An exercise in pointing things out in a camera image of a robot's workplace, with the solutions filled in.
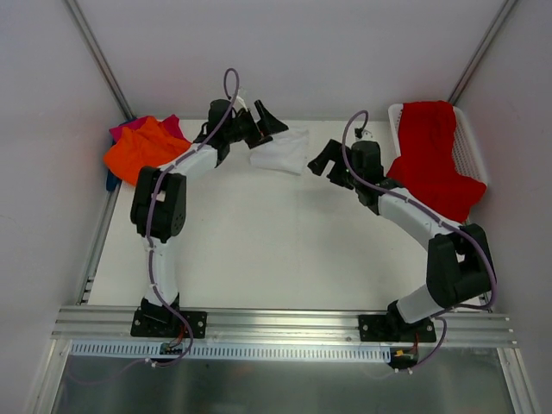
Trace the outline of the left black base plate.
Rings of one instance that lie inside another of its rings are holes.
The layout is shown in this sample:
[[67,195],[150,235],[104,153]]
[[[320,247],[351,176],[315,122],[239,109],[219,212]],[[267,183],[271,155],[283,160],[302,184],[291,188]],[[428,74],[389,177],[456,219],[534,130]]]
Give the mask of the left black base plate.
[[208,314],[204,311],[180,310],[177,317],[167,308],[147,312],[142,308],[135,311],[130,335],[141,338],[177,338],[183,335],[194,339],[205,338]]

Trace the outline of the left aluminium corner post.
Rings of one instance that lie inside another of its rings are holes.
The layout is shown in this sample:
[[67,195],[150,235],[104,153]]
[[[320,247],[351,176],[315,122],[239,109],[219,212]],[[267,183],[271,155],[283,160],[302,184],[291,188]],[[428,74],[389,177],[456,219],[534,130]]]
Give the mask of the left aluminium corner post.
[[71,17],[75,28],[78,30],[79,35],[85,47],[89,51],[97,69],[99,70],[104,83],[107,85],[111,96],[115,100],[116,106],[122,113],[122,116],[126,121],[130,121],[135,118],[135,113],[131,109],[129,101],[125,97],[125,94],[114,74],[109,61],[107,60],[103,49],[101,48],[95,33],[82,10],[79,1],[77,0],[63,0],[68,15]]

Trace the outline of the right aluminium corner post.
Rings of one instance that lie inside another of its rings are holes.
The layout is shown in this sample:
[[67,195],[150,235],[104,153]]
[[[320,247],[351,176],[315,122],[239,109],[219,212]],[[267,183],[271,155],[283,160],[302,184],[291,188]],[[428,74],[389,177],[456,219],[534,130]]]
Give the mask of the right aluminium corner post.
[[463,69],[461,76],[455,83],[455,86],[448,97],[448,102],[450,104],[458,104],[462,94],[468,88],[482,61],[486,57],[493,43],[499,37],[499,34],[504,25],[508,23],[518,4],[518,0],[504,0],[501,2],[497,13],[491,20],[488,28],[486,29],[477,47],[474,49],[473,54],[468,60],[465,68]]

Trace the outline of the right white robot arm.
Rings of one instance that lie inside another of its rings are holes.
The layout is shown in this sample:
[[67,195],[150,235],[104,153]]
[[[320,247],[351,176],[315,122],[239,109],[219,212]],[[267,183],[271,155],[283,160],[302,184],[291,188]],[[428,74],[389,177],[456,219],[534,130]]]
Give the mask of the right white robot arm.
[[308,163],[310,171],[356,193],[372,213],[398,225],[427,253],[425,281],[414,292],[391,302],[383,315],[361,315],[364,342],[433,342],[430,319],[496,286],[486,233],[477,224],[463,225],[440,216],[385,175],[380,146],[357,141],[347,147],[329,141]]

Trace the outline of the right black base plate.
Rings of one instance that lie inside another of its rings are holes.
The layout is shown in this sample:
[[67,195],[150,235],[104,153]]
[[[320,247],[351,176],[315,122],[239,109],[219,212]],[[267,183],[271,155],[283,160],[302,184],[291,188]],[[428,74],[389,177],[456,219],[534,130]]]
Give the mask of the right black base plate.
[[387,314],[365,314],[358,316],[358,324],[362,342],[436,342],[435,325],[429,318],[404,323]]

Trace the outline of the white plastic basket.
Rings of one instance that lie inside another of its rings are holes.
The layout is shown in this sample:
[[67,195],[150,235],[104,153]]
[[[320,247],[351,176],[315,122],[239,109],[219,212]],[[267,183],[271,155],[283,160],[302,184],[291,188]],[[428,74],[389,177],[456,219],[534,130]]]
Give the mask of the white plastic basket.
[[[398,127],[403,107],[404,105],[402,103],[395,103],[388,108],[392,142],[397,157],[400,156]],[[455,142],[452,151],[455,169],[461,175],[471,177],[472,179],[476,179],[485,185],[489,185],[489,175],[487,173],[478,142],[470,128],[469,122],[459,108],[454,106],[453,111],[456,119],[454,132]]]

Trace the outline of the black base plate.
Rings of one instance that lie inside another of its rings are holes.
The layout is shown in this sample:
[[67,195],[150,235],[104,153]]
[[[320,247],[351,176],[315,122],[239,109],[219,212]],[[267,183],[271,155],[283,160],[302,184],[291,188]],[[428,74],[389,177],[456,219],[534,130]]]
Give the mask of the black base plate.
[[147,312],[142,308],[135,311],[130,335],[141,338],[177,338],[183,335],[194,339],[205,338],[208,314],[204,311],[180,310],[177,317],[167,308]]
[[358,324],[362,342],[436,342],[435,325],[429,318],[404,323],[387,314],[365,314],[358,316]]

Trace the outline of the aluminium corner post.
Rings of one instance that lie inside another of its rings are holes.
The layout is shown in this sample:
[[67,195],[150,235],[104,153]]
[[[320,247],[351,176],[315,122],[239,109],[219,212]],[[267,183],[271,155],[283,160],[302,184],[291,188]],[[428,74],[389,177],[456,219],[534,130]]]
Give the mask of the aluminium corner post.
[[518,0],[504,0],[501,2],[497,13],[491,20],[488,28],[486,29],[477,47],[474,49],[473,54],[468,60],[465,68],[463,69],[461,76],[455,83],[455,86],[448,97],[448,102],[450,104],[458,104],[462,94],[468,88],[482,61],[486,57],[493,43],[499,37],[499,34],[504,25],[508,23],[518,4]]
[[97,69],[99,70],[104,83],[107,85],[111,96],[115,100],[116,106],[122,113],[122,116],[126,121],[130,121],[135,118],[135,113],[131,109],[129,101],[125,97],[125,94],[114,74],[109,61],[107,60],[103,49],[101,48],[95,33],[82,10],[79,1],[77,0],[63,0],[68,15],[71,17],[75,28],[78,30],[79,35],[85,47],[89,51]]

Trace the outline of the orange t shirt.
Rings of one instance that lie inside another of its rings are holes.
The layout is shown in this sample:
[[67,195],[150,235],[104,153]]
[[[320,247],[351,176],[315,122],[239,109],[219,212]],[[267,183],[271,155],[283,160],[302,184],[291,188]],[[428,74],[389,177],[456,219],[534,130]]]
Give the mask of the orange t shirt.
[[159,167],[184,154],[191,147],[186,138],[177,139],[168,134],[160,121],[149,116],[137,130],[124,128],[118,142],[114,142],[103,157],[103,162],[119,179],[136,185],[144,166]]

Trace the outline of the blue t shirt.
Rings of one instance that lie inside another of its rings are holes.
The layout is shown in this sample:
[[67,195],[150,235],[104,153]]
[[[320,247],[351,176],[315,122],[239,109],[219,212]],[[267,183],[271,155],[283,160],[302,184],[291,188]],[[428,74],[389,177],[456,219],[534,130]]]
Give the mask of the blue t shirt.
[[119,182],[120,179],[111,170],[109,170],[106,177],[106,190],[109,192],[113,192],[119,185]]

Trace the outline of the white t shirt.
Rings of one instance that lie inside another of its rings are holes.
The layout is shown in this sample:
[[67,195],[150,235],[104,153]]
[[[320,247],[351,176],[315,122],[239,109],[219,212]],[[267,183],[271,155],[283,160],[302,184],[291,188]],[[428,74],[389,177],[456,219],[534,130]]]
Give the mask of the white t shirt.
[[293,127],[251,151],[251,166],[294,175],[301,175],[308,158],[310,131]]

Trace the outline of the aluminium mounting rail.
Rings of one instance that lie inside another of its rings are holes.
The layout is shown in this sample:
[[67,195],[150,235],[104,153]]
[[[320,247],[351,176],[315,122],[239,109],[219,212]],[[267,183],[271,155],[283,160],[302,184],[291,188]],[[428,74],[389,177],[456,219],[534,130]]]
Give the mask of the aluminium mounting rail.
[[[134,307],[67,305],[55,318],[54,339],[129,340]],[[203,342],[285,345],[361,344],[354,310],[240,310],[207,309]],[[434,321],[434,332],[445,332],[444,347],[518,348],[507,315],[488,312],[453,312]]]

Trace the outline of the red t shirt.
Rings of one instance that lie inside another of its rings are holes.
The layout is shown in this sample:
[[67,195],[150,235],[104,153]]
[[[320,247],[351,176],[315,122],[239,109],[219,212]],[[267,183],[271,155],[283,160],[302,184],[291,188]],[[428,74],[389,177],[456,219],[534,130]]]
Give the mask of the red t shirt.
[[387,176],[432,210],[461,223],[482,199],[486,185],[456,171],[455,130],[456,116],[450,103],[405,103],[398,125],[400,156]]

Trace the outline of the pink t shirt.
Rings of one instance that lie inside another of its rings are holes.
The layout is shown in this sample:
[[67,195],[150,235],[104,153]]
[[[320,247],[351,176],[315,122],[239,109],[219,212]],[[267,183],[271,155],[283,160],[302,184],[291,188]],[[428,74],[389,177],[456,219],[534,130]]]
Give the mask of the pink t shirt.
[[[109,132],[111,134],[112,140],[114,142],[118,142],[122,136],[122,130],[124,128],[129,128],[131,130],[137,130],[139,129],[149,118],[149,116],[143,116],[140,118],[135,118],[131,121],[124,122],[114,128],[109,129]],[[160,125],[168,132],[169,135],[184,140],[185,136],[182,133],[182,130],[179,126],[179,118],[175,115],[170,115],[166,119],[160,121]]]

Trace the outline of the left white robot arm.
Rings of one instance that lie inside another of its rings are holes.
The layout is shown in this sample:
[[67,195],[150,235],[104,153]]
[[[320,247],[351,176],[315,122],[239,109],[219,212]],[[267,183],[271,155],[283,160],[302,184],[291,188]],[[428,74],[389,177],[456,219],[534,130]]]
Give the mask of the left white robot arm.
[[236,110],[228,99],[211,102],[188,151],[163,166],[140,170],[130,220],[147,254],[148,286],[133,317],[132,336],[203,335],[179,308],[174,243],[185,226],[187,184],[220,166],[232,144],[244,141],[255,149],[289,129],[260,100],[254,108],[255,115],[247,107]]

